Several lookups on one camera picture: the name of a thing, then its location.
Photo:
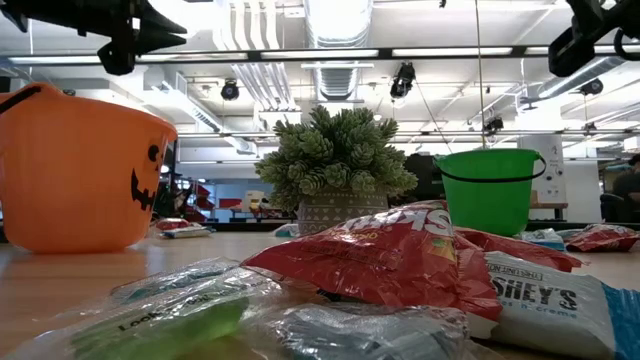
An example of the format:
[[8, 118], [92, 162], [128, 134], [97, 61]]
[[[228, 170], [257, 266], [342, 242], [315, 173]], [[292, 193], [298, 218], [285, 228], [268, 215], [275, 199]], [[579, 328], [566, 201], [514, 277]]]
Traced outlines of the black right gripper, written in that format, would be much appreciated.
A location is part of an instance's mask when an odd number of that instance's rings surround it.
[[[595, 43], [614, 29], [640, 38], [640, 0], [566, 0], [573, 11], [572, 26], [548, 47], [549, 71], [568, 77], [595, 58]], [[582, 32], [578, 28], [597, 28]]]

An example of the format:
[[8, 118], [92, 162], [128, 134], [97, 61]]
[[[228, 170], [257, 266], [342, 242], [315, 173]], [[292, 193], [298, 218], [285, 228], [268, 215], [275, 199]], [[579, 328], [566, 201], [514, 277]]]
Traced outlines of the green plastic bucket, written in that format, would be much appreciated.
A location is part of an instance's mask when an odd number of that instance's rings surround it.
[[[542, 164], [536, 172], [535, 164]], [[528, 224], [532, 181], [545, 173], [546, 160], [530, 149], [485, 149], [439, 156], [452, 223], [501, 236]]]

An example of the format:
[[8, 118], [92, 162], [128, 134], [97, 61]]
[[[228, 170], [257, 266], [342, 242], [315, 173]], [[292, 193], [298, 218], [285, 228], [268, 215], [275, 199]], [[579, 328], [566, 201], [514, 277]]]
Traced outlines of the red storage bins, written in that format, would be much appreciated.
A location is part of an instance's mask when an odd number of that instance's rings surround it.
[[187, 198], [185, 218], [190, 222], [207, 222], [215, 210], [215, 204], [210, 200], [211, 192], [201, 183], [193, 183], [190, 187], [191, 195]]

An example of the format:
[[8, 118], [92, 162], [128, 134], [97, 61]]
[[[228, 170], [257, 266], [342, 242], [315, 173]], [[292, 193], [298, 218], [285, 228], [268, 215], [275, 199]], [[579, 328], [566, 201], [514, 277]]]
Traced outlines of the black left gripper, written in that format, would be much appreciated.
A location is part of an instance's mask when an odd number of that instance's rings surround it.
[[[85, 36], [95, 33], [112, 37], [97, 51], [105, 71], [126, 75], [134, 70], [136, 58], [163, 48], [184, 45], [187, 29], [157, 11], [149, 0], [65, 0], [71, 27]], [[142, 27], [168, 33], [142, 34], [133, 28], [133, 17]]]

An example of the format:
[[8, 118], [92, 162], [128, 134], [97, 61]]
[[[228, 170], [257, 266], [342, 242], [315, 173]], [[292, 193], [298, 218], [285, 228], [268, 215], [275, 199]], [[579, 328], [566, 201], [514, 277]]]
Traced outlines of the black office chair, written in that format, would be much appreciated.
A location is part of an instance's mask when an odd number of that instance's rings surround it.
[[625, 200], [615, 194], [604, 193], [600, 196], [600, 210], [605, 222], [626, 223], [632, 218]]

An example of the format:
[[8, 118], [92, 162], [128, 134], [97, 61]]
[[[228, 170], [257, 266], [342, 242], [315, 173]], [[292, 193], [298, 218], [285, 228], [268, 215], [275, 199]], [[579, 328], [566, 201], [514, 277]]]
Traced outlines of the white blue Hershey's bar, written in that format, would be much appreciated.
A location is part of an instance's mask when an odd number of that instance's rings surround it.
[[164, 231], [161, 236], [166, 239], [208, 237], [214, 232], [207, 227], [183, 227]]
[[502, 305], [491, 340], [587, 360], [640, 360], [640, 292], [502, 252], [485, 259]]

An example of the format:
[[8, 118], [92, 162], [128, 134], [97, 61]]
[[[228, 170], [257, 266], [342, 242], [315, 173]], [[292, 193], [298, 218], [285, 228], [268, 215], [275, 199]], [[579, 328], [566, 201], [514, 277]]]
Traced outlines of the white ceiling pipes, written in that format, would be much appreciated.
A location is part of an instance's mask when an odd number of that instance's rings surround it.
[[[279, 50], [275, 0], [213, 0], [217, 50]], [[296, 111], [283, 63], [233, 64], [232, 70], [263, 111]]]

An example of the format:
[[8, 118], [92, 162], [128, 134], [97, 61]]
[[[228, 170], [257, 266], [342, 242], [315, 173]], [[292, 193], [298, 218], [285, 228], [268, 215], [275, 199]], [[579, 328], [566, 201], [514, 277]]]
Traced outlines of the person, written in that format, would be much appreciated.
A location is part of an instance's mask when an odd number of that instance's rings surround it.
[[640, 223], [640, 153], [628, 164], [631, 171], [618, 176], [613, 184], [613, 193], [623, 199], [618, 218], [620, 222]]

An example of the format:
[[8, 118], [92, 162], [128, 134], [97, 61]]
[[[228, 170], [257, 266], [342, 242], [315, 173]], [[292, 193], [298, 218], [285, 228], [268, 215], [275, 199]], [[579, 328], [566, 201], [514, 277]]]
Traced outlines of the silver ribbed air duct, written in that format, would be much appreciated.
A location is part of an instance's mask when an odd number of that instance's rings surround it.
[[[303, 0], [311, 48], [364, 48], [372, 20], [374, 0]], [[359, 80], [356, 68], [320, 68], [314, 81], [321, 97], [348, 100]]]

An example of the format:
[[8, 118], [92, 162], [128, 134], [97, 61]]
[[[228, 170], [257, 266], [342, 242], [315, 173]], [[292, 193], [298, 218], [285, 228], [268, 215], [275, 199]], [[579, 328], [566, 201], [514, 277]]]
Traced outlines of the wooden desk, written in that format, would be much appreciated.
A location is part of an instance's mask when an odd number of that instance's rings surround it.
[[529, 219], [542, 221], [564, 221], [567, 203], [538, 203], [530, 205]]

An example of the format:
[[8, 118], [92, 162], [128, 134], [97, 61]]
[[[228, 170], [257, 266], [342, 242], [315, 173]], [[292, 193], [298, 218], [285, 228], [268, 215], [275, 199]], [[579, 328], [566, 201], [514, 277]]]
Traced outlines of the green wrapped hard candy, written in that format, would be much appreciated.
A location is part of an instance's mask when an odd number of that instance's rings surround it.
[[182, 287], [146, 285], [127, 303], [45, 332], [2, 360], [174, 360], [235, 332], [283, 294], [275, 281], [243, 268]]

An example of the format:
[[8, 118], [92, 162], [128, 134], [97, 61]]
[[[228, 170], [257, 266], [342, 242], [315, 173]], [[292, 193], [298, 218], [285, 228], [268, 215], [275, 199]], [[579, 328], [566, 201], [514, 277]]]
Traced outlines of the black monitor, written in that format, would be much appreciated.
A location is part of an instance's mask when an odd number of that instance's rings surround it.
[[445, 198], [441, 172], [434, 165], [432, 156], [414, 153], [406, 158], [404, 167], [417, 178], [416, 187], [406, 192], [410, 200], [443, 200]]

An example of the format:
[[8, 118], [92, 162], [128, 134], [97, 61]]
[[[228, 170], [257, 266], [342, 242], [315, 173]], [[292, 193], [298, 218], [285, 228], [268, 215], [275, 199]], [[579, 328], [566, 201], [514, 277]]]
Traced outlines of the white boxy air duct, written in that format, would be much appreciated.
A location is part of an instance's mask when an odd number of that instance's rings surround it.
[[144, 84], [155, 93], [161, 93], [161, 102], [189, 115], [195, 123], [202, 127], [198, 133], [212, 133], [230, 144], [238, 154], [257, 155], [258, 147], [254, 142], [244, 140], [240, 136], [231, 136], [222, 120], [206, 110], [201, 104], [188, 95], [188, 81], [180, 72], [169, 75], [160, 66], [151, 66], [144, 72]]

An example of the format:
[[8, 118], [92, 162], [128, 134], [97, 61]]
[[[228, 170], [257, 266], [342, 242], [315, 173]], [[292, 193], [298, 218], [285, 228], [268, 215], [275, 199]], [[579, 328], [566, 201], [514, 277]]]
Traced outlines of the black bar with light strips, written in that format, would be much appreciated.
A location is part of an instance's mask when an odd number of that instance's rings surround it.
[[[136, 64], [207, 64], [259, 62], [323, 62], [323, 61], [386, 61], [542, 58], [548, 48], [539, 45], [485, 47], [425, 47], [425, 48], [330, 48], [278, 49], [244, 51], [181, 51], [150, 53], [136, 58]], [[95, 54], [0, 55], [0, 64], [12, 66], [93, 66], [100, 65]]]

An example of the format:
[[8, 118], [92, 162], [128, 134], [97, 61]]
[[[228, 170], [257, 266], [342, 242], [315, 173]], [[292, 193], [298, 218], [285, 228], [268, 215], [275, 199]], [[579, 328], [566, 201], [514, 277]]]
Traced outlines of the white pillar with signs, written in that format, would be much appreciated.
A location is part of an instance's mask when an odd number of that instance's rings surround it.
[[532, 203], [567, 203], [566, 170], [560, 135], [530, 135], [518, 139], [518, 147], [536, 151], [546, 162], [536, 161], [532, 181]]

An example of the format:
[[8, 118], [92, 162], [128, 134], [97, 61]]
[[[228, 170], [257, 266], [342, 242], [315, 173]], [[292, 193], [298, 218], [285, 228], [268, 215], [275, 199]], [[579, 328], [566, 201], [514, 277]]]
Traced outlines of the faux succulent in patterned pot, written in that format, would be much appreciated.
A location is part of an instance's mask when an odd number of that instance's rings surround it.
[[277, 122], [278, 149], [255, 164], [259, 178], [273, 186], [268, 201], [296, 215], [302, 236], [384, 212], [391, 196], [416, 188], [406, 155], [390, 144], [395, 120], [377, 121], [367, 108], [332, 115], [323, 106], [310, 117], [308, 123]]

